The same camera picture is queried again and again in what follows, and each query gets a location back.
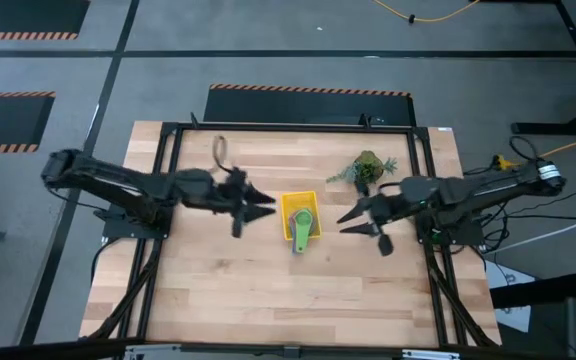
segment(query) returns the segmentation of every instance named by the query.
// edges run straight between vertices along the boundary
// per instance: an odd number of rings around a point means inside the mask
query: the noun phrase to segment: green object
[[[313,231],[313,216],[308,209],[297,211],[290,221],[290,228],[293,234],[292,251],[302,254],[308,246],[308,237]]]
[[[362,151],[355,161],[339,174],[329,177],[326,182],[335,182],[344,180],[347,183],[354,184],[372,184],[376,182],[384,172],[393,174],[397,170],[397,161],[388,158],[386,162],[379,160],[377,155],[372,151]]]

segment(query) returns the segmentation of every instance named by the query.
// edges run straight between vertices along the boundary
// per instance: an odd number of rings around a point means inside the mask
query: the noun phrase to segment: wooden table
[[[124,166],[152,170],[161,124],[135,123]],[[431,128],[429,132],[438,176],[460,176],[452,131]],[[228,140],[227,164],[245,169],[262,192],[279,199],[285,192],[316,191],[322,237],[311,241],[305,254],[294,256],[283,239],[279,214],[253,222],[244,228],[241,239],[235,239],[230,236],[230,217],[179,206],[164,242],[148,341],[437,346],[423,249],[411,221],[384,228],[395,251],[382,257],[376,239],[339,233],[336,220],[357,200],[353,186],[325,182],[362,150],[373,150],[381,159],[397,158],[398,170],[383,176],[380,183],[410,176],[405,136],[218,133]],[[216,134],[184,131],[178,168],[211,168]],[[423,173],[423,151],[417,145]],[[162,171],[167,168],[165,157]],[[222,180],[224,175],[216,173],[215,178]],[[120,240],[101,254],[81,335],[96,330],[123,296],[135,244],[134,239]],[[481,259],[470,249],[453,258],[461,300],[488,336],[500,342]],[[133,319],[140,308],[138,298]],[[445,299],[444,312],[454,342],[454,323]],[[131,321],[129,335],[135,334],[136,322]]]

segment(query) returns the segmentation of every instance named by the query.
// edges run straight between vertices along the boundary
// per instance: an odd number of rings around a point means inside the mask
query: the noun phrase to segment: yellow cable
[[[564,146],[558,147],[558,148],[556,148],[556,149],[550,150],[550,151],[548,151],[548,152],[546,152],[546,153],[543,153],[543,154],[539,155],[539,157],[544,158],[544,157],[550,156],[550,155],[552,155],[552,154],[554,154],[554,153],[558,153],[558,152],[563,151],[563,150],[567,150],[567,149],[570,149],[570,148],[574,148],[575,146],[576,146],[576,142],[571,143],[571,144],[568,144],[568,145],[564,145]],[[507,160],[505,161],[505,163],[506,163],[506,165],[508,165],[508,166],[519,166],[519,165],[521,165],[521,164],[513,163],[512,161],[507,161]]]
[[[408,20],[408,18],[409,18],[409,16],[406,16],[406,15],[398,12],[397,10],[395,10],[395,9],[391,8],[390,6],[382,3],[382,2],[379,1],[379,0],[372,0],[372,1],[374,1],[374,2],[376,2],[377,4],[385,7],[386,9],[390,10],[390,12],[392,12],[393,14],[399,16],[399,17],[402,18],[402,19]],[[414,21],[419,21],[419,22],[439,22],[439,21],[443,21],[443,20],[446,20],[446,19],[450,19],[451,17],[453,17],[453,16],[459,14],[460,12],[468,9],[469,7],[475,5],[475,4],[478,3],[479,1],[481,1],[481,0],[475,0],[475,1],[471,2],[470,4],[462,7],[461,9],[459,9],[459,10],[457,10],[457,11],[451,13],[451,14],[448,14],[448,15],[446,15],[446,16],[440,17],[440,18],[436,18],[436,19],[422,19],[422,18],[415,17]]]

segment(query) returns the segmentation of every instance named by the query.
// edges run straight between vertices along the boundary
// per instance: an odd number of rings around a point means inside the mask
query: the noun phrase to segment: concrete floor
[[[0,41],[0,49],[114,49],[129,3],[93,1],[78,40]],[[435,17],[465,1],[388,3],[404,13]],[[566,5],[576,22],[576,2]],[[370,1],[142,0],[127,48],[572,50],[574,44],[550,5],[482,3],[441,23],[409,26]],[[0,59],[0,91],[57,91],[40,150],[0,155],[0,228],[8,231],[0,243],[0,346],[17,341],[62,206],[45,192],[39,172],[51,151],[83,144],[109,64],[107,58]],[[187,121],[191,111],[201,117],[211,83],[410,92],[419,125],[454,128],[464,169],[487,164],[494,153],[511,155],[511,122],[563,122],[576,115],[576,60],[124,59],[94,155],[121,163],[135,120]],[[541,151],[576,140],[530,139]],[[576,149],[552,160],[569,179],[565,193],[576,191]],[[89,196],[81,200],[99,203]],[[545,201],[523,198],[508,208],[539,202]],[[29,205],[33,211],[27,211]],[[531,213],[576,216],[576,197]],[[547,219],[513,220],[507,242],[563,225]],[[89,209],[77,209],[38,342],[76,339],[101,229]],[[576,272],[576,232],[502,253],[499,262],[542,278]]]

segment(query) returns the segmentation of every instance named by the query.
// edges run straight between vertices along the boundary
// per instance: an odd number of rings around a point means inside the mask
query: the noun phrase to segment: yellow tray
[[[292,241],[290,231],[290,215],[301,209],[308,209],[312,213],[315,221],[315,230],[308,239],[321,237],[321,222],[319,221],[319,210],[317,209],[317,196],[314,191],[304,191],[298,193],[281,194],[281,220],[284,226],[284,238]]]

